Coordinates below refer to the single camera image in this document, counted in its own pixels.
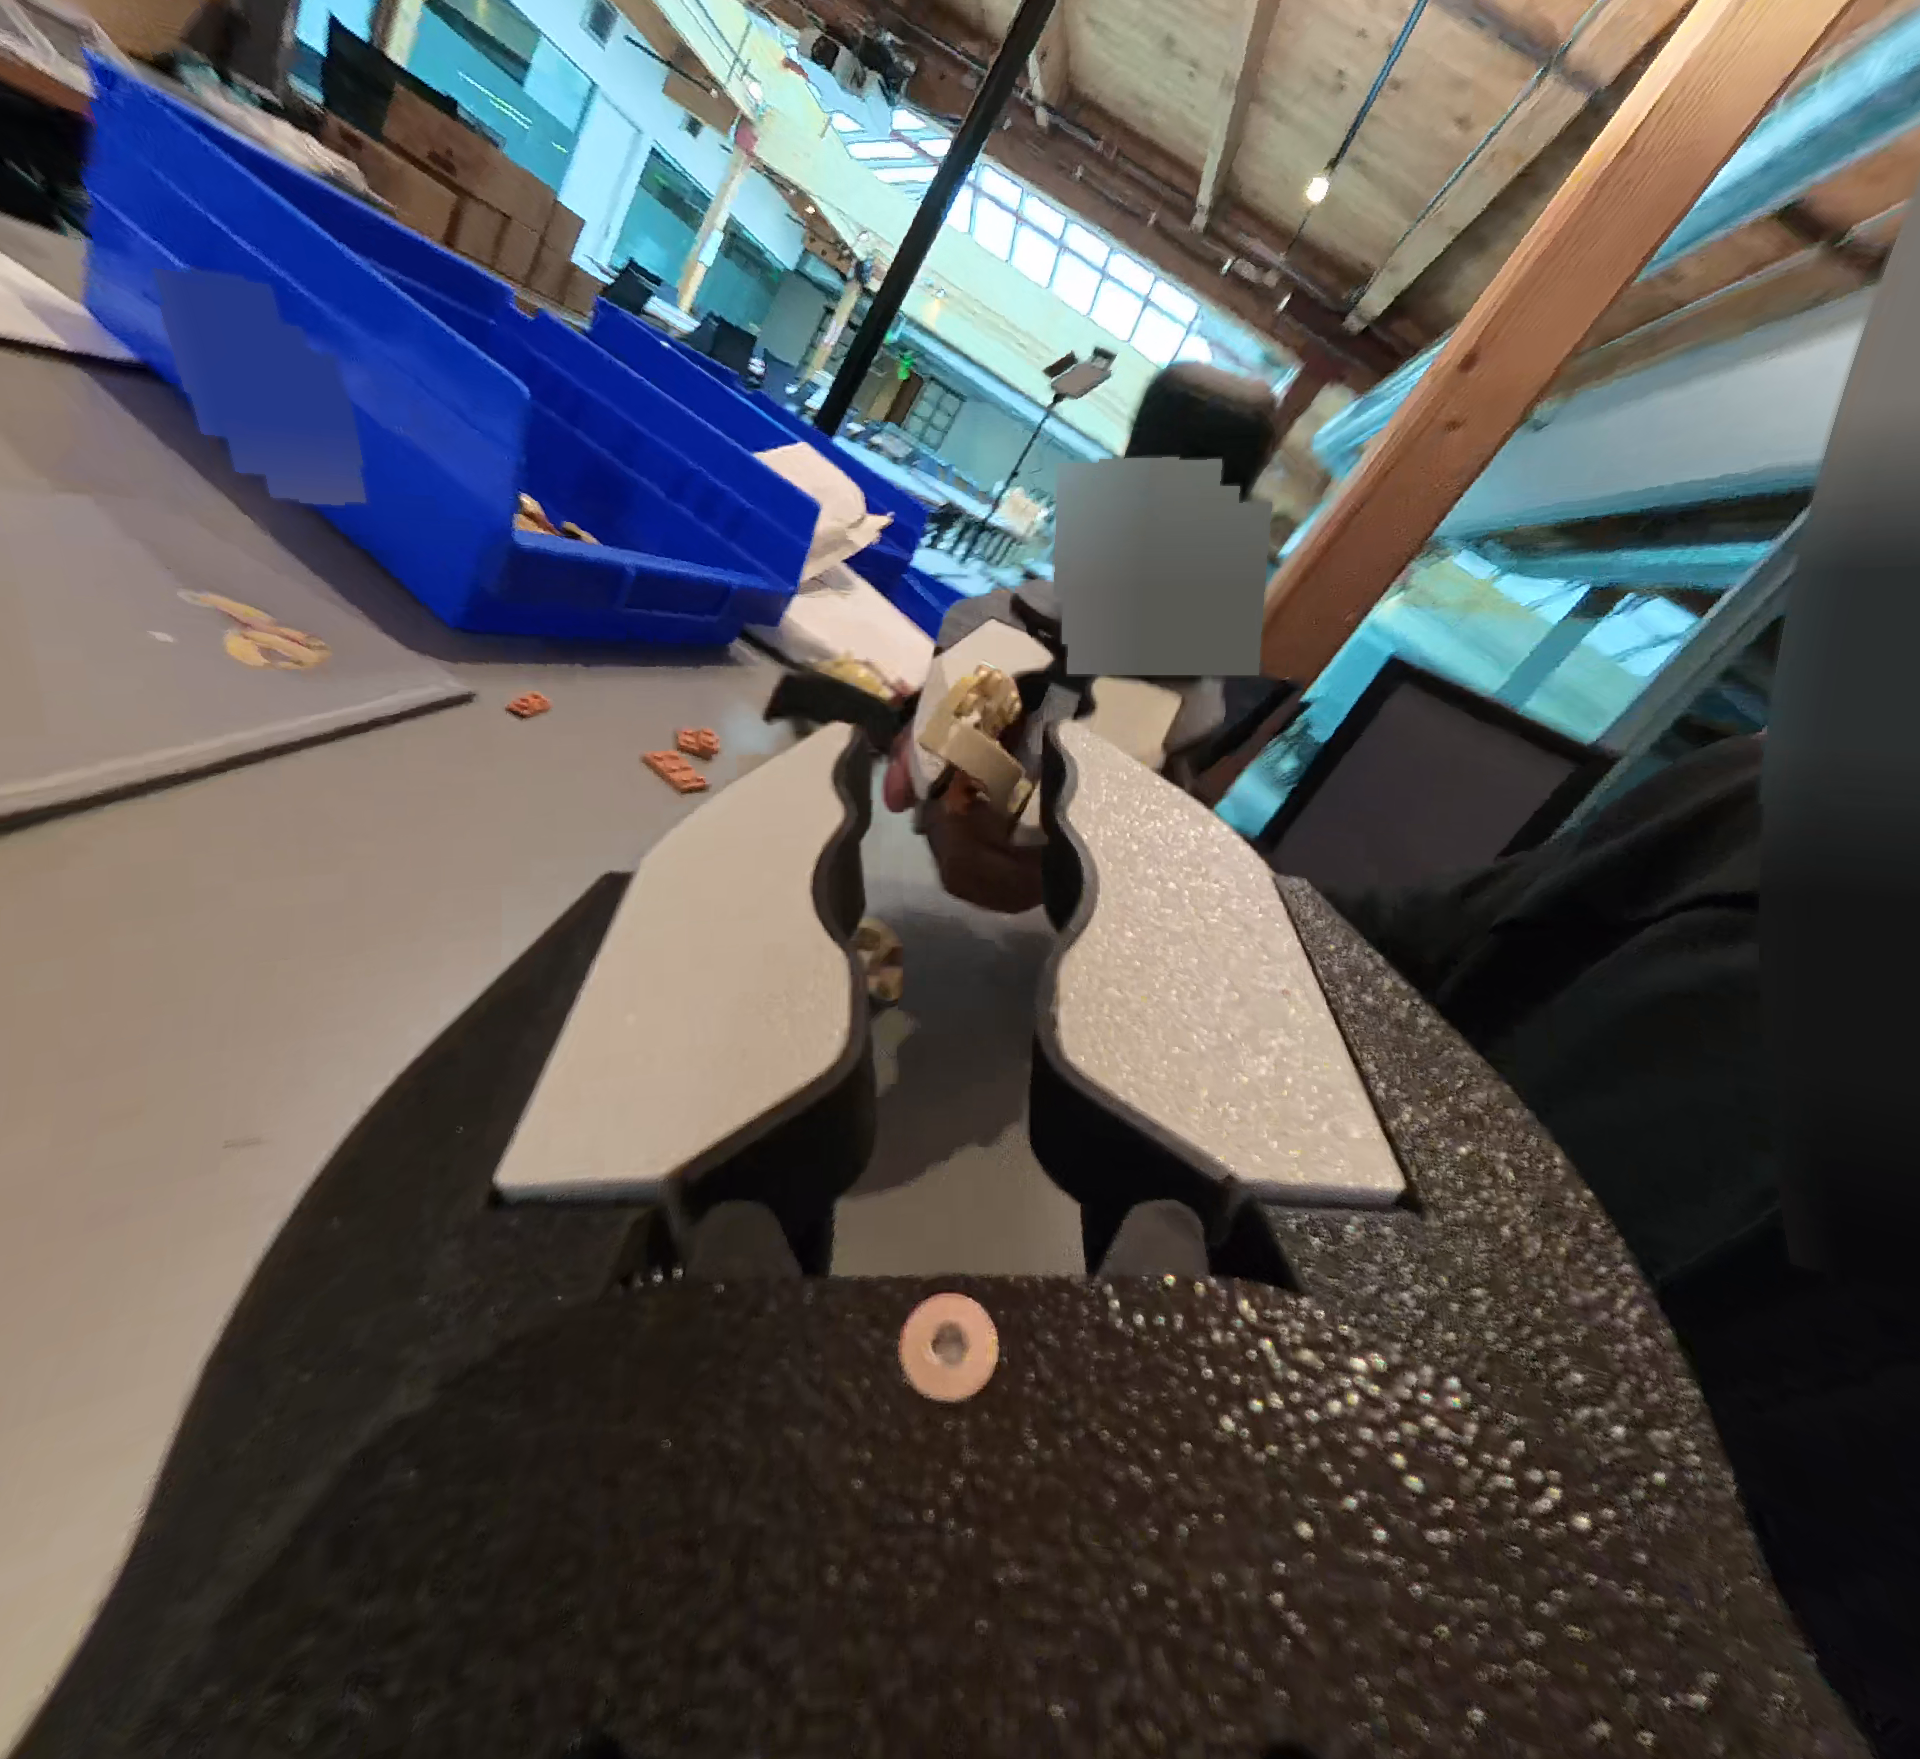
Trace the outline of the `stack of cardboard boxes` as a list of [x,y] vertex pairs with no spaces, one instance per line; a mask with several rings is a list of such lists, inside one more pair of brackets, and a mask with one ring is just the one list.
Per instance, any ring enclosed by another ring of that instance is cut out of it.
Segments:
[[382,133],[322,112],[319,139],[400,221],[548,307],[589,313],[611,286],[582,254],[584,220],[462,121],[400,90]]

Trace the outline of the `grey instruction booklet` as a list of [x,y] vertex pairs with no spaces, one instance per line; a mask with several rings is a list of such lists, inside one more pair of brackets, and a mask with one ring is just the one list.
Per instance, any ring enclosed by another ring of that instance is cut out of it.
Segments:
[[253,530],[60,492],[2,529],[7,830],[471,698]]

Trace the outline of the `studio light on stand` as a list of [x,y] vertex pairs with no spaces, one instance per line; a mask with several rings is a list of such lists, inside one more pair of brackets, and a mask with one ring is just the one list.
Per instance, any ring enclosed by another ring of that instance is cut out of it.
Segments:
[[1045,426],[1052,419],[1052,413],[1069,400],[1086,397],[1105,385],[1111,380],[1116,356],[1118,352],[1111,348],[1093,347],[1088,354],[1067,352],[1043,369],[1049,381],[1049,400],[1025,443],[1020,446],[1007,481],[992,497],[986,524],[992,524],[998,518],[1001,509],[1018,484],[1020,470],[1040,439]]

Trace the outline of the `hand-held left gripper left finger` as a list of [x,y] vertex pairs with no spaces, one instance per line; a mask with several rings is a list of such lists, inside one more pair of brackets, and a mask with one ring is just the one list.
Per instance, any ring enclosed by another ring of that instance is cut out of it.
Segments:
[[638,863],[492,1173],[502,1203],[831,1213],[876,1138],[861,840],[827,725]]

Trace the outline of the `black computer monitor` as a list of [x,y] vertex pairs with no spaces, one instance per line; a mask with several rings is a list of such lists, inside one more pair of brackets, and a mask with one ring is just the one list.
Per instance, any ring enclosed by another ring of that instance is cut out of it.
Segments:
[[1252,847],[1330,897],[1403,892],[1540,845],[1615,762],[1600,744],[1389,662]]

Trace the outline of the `white printed paper sheet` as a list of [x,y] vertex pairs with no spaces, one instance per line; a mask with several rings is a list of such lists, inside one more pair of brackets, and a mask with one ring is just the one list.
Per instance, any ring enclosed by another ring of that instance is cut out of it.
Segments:
[[850,566],[804,579],[780,620],[748,623],[742,633],[786,668],[856,663],[899,696],[923,687],[933,660],[932,638]]

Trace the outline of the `blue plastic bin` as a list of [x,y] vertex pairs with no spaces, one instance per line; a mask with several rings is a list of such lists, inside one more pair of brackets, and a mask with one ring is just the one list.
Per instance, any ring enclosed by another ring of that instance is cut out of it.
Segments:
[[[487,269],[86,57],[85,303],[272,499],[446,626],[725,648],[800,586],[815,505]],[[516,497],[597,547],[520,534]]]
[[827,439],[803,417],[747,390],[728,369],[610,300],[592,307],[589,338],[695,413],[708,427],[718,427],[737,446],[763,453],[786,443],[803,443],[844,470],[859,489],[869,512],[890,518],[879,540],[852,559],[852,571],[876,586],[923,636],[940,633],[960,591],[918,568],[916,556],[932,514],[923,499],[877,471],[852,446]]

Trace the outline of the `white plastic bag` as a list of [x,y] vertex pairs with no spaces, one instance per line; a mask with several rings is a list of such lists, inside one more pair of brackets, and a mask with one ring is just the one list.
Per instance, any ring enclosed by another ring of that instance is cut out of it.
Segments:
[[869,547],[877,547],[892,529],[894,514],[871,509],[852,473],[812,443],[788,441],[755,456],[816,509],[807,560],[800,568],[804,584],[852,562]]

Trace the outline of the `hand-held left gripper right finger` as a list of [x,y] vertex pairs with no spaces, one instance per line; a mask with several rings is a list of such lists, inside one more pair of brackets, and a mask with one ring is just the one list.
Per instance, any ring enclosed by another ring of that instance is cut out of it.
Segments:
[[1063,1090],[1208,1196],[1389,1210],[1408,1190],[1276,875],[1093,729],[1046,741],[1037,1041]]

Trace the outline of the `person's black jacket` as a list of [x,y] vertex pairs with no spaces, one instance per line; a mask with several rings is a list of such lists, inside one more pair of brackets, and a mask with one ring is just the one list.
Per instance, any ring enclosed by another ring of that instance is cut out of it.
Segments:
[[1826,1681],[1876,1755],[1917,1755],[1917,1279],[1788,1258],[1762,1106],[1764,744],[1710,742],[1476,869],[1323,894],[1610,1215]]

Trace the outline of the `yellow plate brick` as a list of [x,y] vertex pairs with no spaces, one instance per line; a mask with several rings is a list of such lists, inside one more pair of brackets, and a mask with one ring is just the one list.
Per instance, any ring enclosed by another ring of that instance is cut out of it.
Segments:
[[936,656],[909,729],[914,796],[930,800],[960,778],[998,816],[1015,816],[1033,790],[1020,757],[1007,744],[1023,725],[1015,672],[964,653]]

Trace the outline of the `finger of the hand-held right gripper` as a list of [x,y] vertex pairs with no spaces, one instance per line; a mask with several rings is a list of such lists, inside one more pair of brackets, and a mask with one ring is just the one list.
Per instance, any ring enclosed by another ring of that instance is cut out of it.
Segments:
[[946,694],[981,669],[1025,683],[1046,683],[1060,663],[1020,621],[1015,595],[997,589],[947,607],[937,633],[937,692]]
[[1163,772],[1180,731],[1188,683],[1131,675],[1060,674],[1051,681],[1051,721],[1078,721],[1149,772]]

